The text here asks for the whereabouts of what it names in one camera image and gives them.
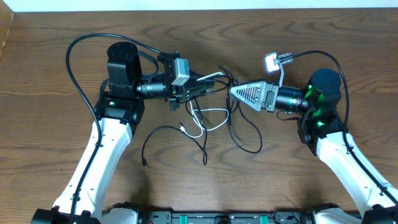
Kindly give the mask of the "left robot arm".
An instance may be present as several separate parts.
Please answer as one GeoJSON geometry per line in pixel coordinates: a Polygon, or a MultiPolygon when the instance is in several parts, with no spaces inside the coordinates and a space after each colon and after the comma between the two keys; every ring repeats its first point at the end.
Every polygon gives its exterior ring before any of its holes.
{"type": "Polygon", "coordinates": [[[90,140],[65,190],[50,210],[36,210],[32,223],[144,223],[143,212],[126,203],[103,211],[109,184],[122,153],[144,114],[145,100],[164,99],[171,110],[208,92],[214,81],[189,69],[178,53],[157,58],[131,40],[108,48],[109,77],[89,109],[94,117],[90,140]]]}

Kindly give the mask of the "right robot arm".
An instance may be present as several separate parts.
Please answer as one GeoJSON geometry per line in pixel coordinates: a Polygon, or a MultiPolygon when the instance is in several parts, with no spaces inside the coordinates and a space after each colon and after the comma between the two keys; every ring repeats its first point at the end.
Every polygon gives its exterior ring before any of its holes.
{"type": "Polygon", "coordinates": [[[339,74],[323,68],[313,73],[303,90],[258,80],[229,92],[256,111],[299,113],[301,142],[333,171],[359,211],[355,217],[327,203],[303,215],[301,223],[397,223],[397,189],[359,150],[336,111],[340,86],[339,74]]]}

